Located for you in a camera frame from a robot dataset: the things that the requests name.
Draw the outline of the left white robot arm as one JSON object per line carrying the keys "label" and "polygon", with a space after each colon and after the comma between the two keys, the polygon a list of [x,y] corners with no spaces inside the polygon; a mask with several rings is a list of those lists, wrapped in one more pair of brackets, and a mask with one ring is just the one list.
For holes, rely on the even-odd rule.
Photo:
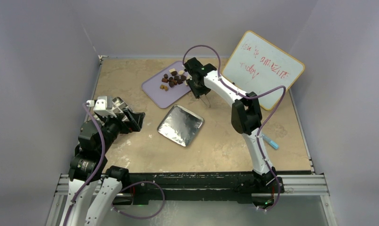
{"label": "left white robot arm", "polygon": [[128,170],[110,167],[102,177],[107,163],[106,153],[120,134],[139,132],[145,113],[136,113],[126,105],[100,107],[89,110],[84,105],[89,120],[81,126],[75,155],[68,172],[68,197],[60,225],[96,225],[106,214],[106,205],[112,203],[112,195],[130,188]]}

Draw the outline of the pink divided chocolate tin box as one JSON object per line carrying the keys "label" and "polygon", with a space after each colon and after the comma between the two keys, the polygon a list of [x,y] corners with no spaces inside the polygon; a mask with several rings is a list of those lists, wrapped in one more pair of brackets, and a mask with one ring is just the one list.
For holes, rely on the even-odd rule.
{"label": "pink divided chocolate tin box", "polygon": [[[119,107],[119,108],[124,108],[124,107],[129,107],[128,105],[127,105],[127,103],[125,102],[125,101],[123,101],[120,97],[115,97],[115,98],[113,98],[112,97],[112,101],[113,101],[113,105],[114,105],[114,107],[113,107],[113,109],[115,109],[116,107]],[[108,118],[110,117],[110,116],[108,116],[108,117],[99,117],[97,114],[95,114],[94,113],[94,115],[96,115],[97,116],[97,118],[100,120],[100,121],[102,121],[103,123],[108,123]]]}

